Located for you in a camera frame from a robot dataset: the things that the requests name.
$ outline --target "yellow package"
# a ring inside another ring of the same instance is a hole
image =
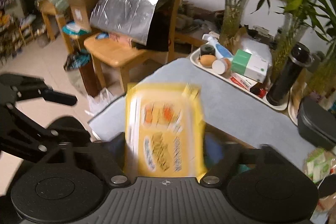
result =
[[[189,84],[138,84],[126,95],[125,172],[143,177],[197,177],[203,161],[200,89]]]

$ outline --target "glass vase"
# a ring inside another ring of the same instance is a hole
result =
[[[293,17],[291,14],[285,14],[285,22],[282,27],[282,33],[278,40],[277,49],[273,54],[273,68],[270,76],[272,83],[274,83],[276,78],[279,76],[293,46],[297,42],[300,42],[307,28],[307,25],[305,25],[305,23],[300,19]]]
[[[336,42],[334,42],[327,58],[320,64],[318,69],[309,79],[304,91],[304,95],[316,92],[320,96],[325,96],[335,85],[336,77]]]
[[[225,11],[219,43],[226,46],[228,40],[235,36],[248,0],[225,0]]]

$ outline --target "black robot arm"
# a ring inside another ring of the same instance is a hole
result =
[[[16,108],[16,102],[42,97],[46,101],[73,106],[75,96],[54,91],[43,79],[24,75],[0,75],[0,151],[38,162],[60,142],[85,146],[85,129],[43,128]]]

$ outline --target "egg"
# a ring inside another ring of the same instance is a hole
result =
[[[205,54],[205,55],[202,55],[200,58],[199,58],[199,62],[201,63],[202,66],[204,67],[211,67],[212,66],[212,63],[217,60],[217,58],[213,55],[210,55],[210,54]]]

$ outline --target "white spray nozzle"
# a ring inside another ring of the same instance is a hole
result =
[[[214,38],[212,35],[210,35],[208,33],[204,34],[203,37],[202,37],[202,39],[206,40],[206,41],[210,41],[211,39],[217,40],[216,38]]]

